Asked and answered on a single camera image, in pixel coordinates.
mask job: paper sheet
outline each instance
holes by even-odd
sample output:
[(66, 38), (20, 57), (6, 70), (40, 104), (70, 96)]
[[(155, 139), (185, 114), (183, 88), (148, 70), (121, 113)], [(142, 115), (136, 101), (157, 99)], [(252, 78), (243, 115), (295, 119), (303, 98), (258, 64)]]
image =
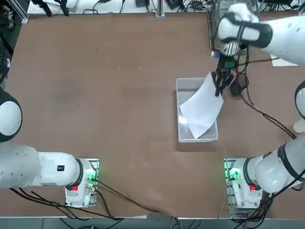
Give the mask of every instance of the paper sheet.
[[(274, 59), (276, 57), (277, 56), (274, 56), (274, 55), (271, 54), (271, 59)], [(275, 67), (279, 67), (279, 66), (298, 66), (297, 64), (290, 63), (290, 62), (285, 61), (283, 59), (273, 60), (272, 65), (275, 66)]]
[(199, 138), (215, 122), (223, 105), (221, 94), (215, 96), (216, 87), (211, 73), (208, 73), (199, 90), (179, 106), (182, 115), (194, 136)]

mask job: brown table surface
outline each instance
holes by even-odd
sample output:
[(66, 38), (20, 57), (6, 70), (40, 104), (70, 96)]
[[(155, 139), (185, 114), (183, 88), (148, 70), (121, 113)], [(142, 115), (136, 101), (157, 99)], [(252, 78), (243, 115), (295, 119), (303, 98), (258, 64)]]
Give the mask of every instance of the brown table surface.
[[(280, 14), (269, 14), (280, 17)], [(177, 143), (176, 79), (216, 68), (204, 14), (37, 17), (20, 31), (7, 91), (21, 104), (23, 127), (13, 142), (38, 151), (98, 157), (100, 179), (162, 213), (228, 217), (224, 157), (257, 156), (289, 138), (243, 101), (224, 96), (212, 143)], [(270, 57), (251, 49), (250, 59)], [(303, 67), (250, 64), (255, 105), (290, 126)], [(61, 187), (34, 188), (64, 202)], [(104, 191), (116, 216), (147, 211)], [(0, 216), (62, 216), (51, 207), (1, 190)], [(305, 195), (276, 198), (271, 218), (304, 219)], [(105, 214), (104, 205), (90, 210)]]

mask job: floor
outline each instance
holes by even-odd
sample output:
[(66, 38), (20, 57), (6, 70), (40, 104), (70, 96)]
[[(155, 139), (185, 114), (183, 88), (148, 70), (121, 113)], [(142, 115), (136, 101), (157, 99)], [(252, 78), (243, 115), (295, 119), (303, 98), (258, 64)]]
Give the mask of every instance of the floor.
[[(168, 229), (171, 223), (171, 217), (162, 214), (151, 214), (147, 219), (125, 219), (113, 229)], [(80, 222), (74, 219), (65, 219), (74, 229), (79, 229), (82, 226), (96, 226), (98, 229), (105, 229), (114, 222), (111, 219), (90, 219), (85, 222)], [(195, 220), (183, 220), (182, 229), (189, 229)], [(196, 229), (201, 224), (198, 220), (192, 229)], [(2, 229), (68, 229), (59, 219), (0, 219)], [(226, 219), (206, 219), (199, 229), (233, 229), (237, 224)], [(272, 220), (266, 219), (259, 227), (260, 229), (303, 229), (305, 220)]]

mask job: transparent bin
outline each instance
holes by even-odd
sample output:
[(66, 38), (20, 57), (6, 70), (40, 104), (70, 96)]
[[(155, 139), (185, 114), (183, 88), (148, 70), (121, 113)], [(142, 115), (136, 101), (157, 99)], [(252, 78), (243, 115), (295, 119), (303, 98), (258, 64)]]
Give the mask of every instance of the transparent bin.
[(177, 79), (177, 122), (178, 122), (178, 141), (187, 142), (211, 142), (218, 138), (217, 122), (210, 127), (201, 137), (194, 138), (187, 124), (183, 122), (183, 115), (179, 108), (181, 104), (191, 98), (201, 87), (205, 78)]

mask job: metal stand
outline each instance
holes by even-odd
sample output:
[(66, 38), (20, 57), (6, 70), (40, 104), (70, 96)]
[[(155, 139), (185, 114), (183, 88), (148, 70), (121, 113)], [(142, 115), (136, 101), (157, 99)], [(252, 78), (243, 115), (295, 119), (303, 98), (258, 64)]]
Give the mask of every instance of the metal stand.
[(163, 0), (158, 0), (156, 18), (165, 18), (165, 14), (163, 12)]
[[(85, 158), (86, 160), (88, 160), (93, 169), (95, 170), (95, 179), (99, 179), (99, 168), (100, 168), (100, 160), (98, 158)], [(89, 204), (90, 207), (94, 207), (96, 206), (96, 193), (95, 195), (91, 195), (91, 198), (90, 198), (90, 204)]]
[(236, 160), (237, 158), (224, 159), (224, 173), (225, 181), (227, 183), (228, 203), (232, 219), (245, 219), (247, 218), (248, 213), (252, 212), (253, 209), (241, 209), (236, 206), (234, 190), (232, 188), (232, 184), (228, 176)]

